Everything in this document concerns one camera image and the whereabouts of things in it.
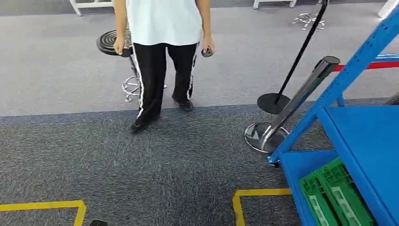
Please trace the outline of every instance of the yellow floor tape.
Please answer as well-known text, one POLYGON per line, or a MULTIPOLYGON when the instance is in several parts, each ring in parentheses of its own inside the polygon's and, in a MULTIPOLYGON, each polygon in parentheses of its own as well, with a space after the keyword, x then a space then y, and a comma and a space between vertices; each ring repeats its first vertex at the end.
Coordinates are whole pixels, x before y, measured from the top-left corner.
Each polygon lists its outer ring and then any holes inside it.
POLYGON ((83 219, 86 213, 86 205, 82 200, 0 204, 0 212, 18 210, 45 210, 58 208, 78 208, 73 226, 82 226, 83 219))
POLYGON ((233 209, 236 216, 236 226, 245 226, 244 214, 241 206, 241 196, 287 195, 289 188, 237 190, 233 196, 233 209))

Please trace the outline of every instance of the blue metal shelf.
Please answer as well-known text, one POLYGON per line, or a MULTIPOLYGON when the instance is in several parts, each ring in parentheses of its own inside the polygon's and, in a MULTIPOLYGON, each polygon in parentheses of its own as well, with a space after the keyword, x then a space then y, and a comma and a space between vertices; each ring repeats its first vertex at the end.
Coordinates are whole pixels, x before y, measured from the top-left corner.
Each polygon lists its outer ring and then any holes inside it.
POLYGON ((316 221, 313 219, 298 181, 336 157, 338 155, 335 150, 290 151, 281 155, 282 168, 303 225, 315 226, 316 221))
POLYGON ((360 46, 291 133, 267 157, 281 162, 303 225, 315 225, 298 180, 340 157, 377 223, 399 226, 399 106, 330 107, 362 71, 399 33, 399 5, 360 46), (294 142, 319 119, 335 150, 289 151, 294 142))
POLYGON ((399 106, 328 107, 317 112, 328 138, 381 225, 399 225, 399 106))

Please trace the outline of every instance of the white t-shirt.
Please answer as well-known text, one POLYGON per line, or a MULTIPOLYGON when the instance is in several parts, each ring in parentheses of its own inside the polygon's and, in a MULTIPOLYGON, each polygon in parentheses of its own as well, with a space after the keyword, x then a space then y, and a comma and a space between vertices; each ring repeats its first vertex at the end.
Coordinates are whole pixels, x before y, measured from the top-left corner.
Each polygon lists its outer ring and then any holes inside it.
POLYGON ((126 0, 132 42, 175 46, 199 42, 202 19, 195 0, 126 0))

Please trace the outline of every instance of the dark gray carpet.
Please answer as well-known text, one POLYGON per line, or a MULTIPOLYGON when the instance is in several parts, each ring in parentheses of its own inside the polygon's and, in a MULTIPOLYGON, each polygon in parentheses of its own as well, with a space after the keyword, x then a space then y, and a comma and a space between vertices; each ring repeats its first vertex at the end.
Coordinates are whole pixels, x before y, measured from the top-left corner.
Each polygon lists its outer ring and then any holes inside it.
MULTIPOLYGON (((135 114, 0 117, 0 203, 82 199, 84 225, 100 218, 113 226, 231 226, 236 189, 287 187, 281 169, 269 167, 243 140, 246 126, 271 119, 254 105, 189 114, 166 109, 160 121, 133 136, 127 128, 135 114)), ((328 147, 319 125, 295 145, 328 147)), ((291 196, 242 203, 248 225, 299 224, 291 196)), ((65 226, 73 214, 0 212, 0 219, 5 226, 65 226)))
MULTIPOLYGON (((77 2, 90 2, 92 0, 78 0, 77 2)), ((385 0, 333 0, 332 3, 366 3, 366 2, 386 2, 385 0)), ((250 7, 253 0, 212 0, 212 7, 250 7)), ((315 0, 298 0, 297 5, 315 4, 315 0)), ((262 7, 287 7, 284 2, 262 2, 262 7)), ((91 8, 82 9, 82 13, 104 13, 112 12, 112 8, 91 8)), ((68 0, 1 0, 0 16, 19 16, 19 15, 47 15, 47 14, 74 14, 68 0)))

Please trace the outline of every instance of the black shoe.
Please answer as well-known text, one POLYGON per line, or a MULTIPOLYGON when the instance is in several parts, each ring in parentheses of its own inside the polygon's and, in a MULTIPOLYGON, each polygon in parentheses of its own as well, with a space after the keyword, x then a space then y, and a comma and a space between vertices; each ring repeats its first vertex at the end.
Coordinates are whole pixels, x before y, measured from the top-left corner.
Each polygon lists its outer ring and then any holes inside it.
POLYGON ((146 128, 148 128, 149 125, 151 125, 151 123, 155 122, 156 120, 158 120, 160 118, 160 115, 155 116, 153 119, 149 120, 146 123, 133 123, 130 126, 130 133, 133 134, 137 134, 137 133, 141 133, 143 132, 146 128))
POLYGON ((194 110, 194 105, 189 100, 185 100, 183 102, 178 102, 178 101, 176 101, 176 102, 179 104, 179 107, 185 112, 190 112, 190 111, 194 110))

